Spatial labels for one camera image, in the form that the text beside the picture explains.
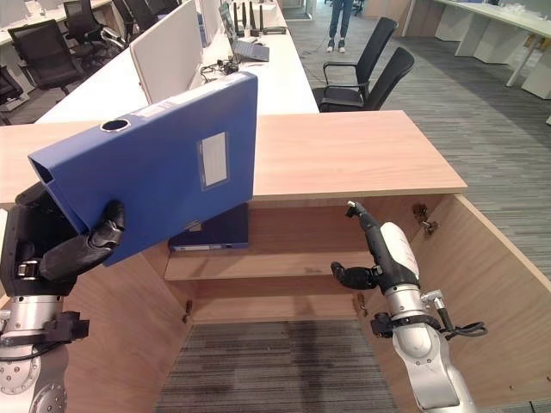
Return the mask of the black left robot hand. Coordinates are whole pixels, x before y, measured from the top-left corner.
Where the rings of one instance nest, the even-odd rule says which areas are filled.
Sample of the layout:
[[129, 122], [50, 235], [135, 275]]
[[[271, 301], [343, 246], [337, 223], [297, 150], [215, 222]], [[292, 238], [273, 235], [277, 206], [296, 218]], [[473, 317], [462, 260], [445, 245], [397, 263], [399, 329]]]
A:
[[6, 294], [67, 296], [79, 275], [111, 257], [125, 230], [125, 207], [112, 200], [99, 221], [77, 232], [40, 182], [15, 198], [8, 210], [1, 253]]

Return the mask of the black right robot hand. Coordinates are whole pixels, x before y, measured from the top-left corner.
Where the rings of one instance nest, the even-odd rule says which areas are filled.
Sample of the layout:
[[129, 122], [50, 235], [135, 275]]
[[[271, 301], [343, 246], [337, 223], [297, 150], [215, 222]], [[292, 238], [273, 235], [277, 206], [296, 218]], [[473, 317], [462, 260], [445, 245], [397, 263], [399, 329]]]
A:
[[345, 268], [333, 262], [331, 271], [339, 283], [354, 290], [379, 287], [382, 293], [402, 285], [420, 287], [418, 264], [405, 233], [392, 222], [381, 224], [360, 202], [349, 200], [347, 205], [346, 216], [358, 217], [375, 265]]

